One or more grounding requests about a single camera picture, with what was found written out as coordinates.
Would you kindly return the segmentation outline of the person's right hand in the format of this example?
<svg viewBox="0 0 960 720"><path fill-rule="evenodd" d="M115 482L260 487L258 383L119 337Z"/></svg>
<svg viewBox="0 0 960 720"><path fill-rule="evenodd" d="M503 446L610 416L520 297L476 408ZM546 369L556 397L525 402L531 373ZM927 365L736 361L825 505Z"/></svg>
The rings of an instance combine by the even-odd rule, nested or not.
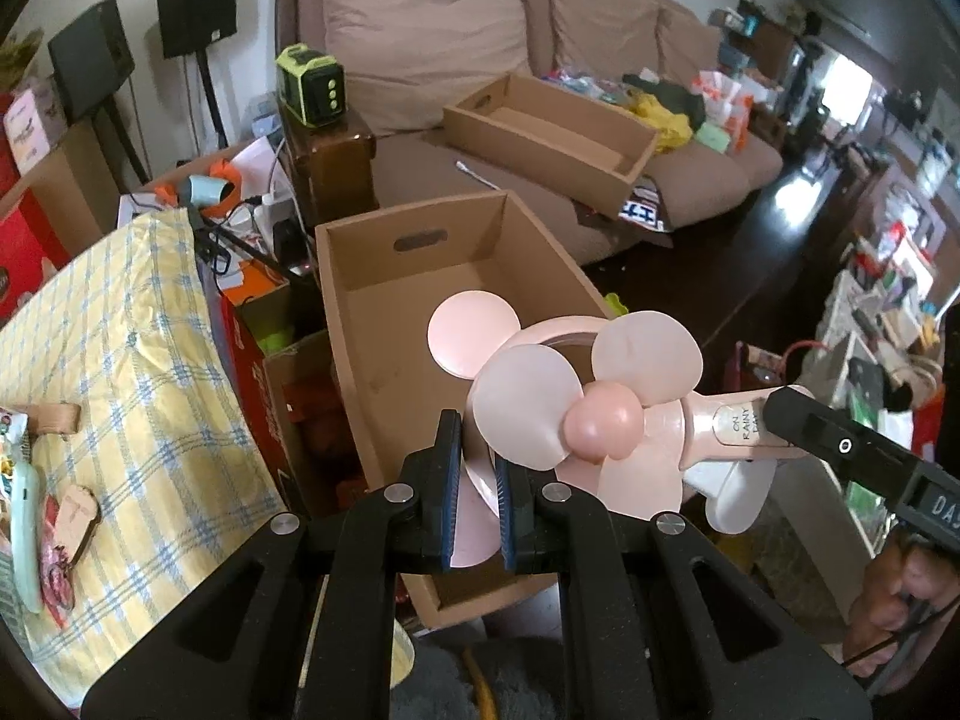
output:
<svg viewBox="0 0 960 720"><path fill-rule="evenodd" d="M859 596L850 609L843 640L846 670L871 678L896 655L900 642L880 644L898 634L910 617L910 600L926 601L939 613L958 596L958 569L919 543L890 536L866 567Z"/></svg>

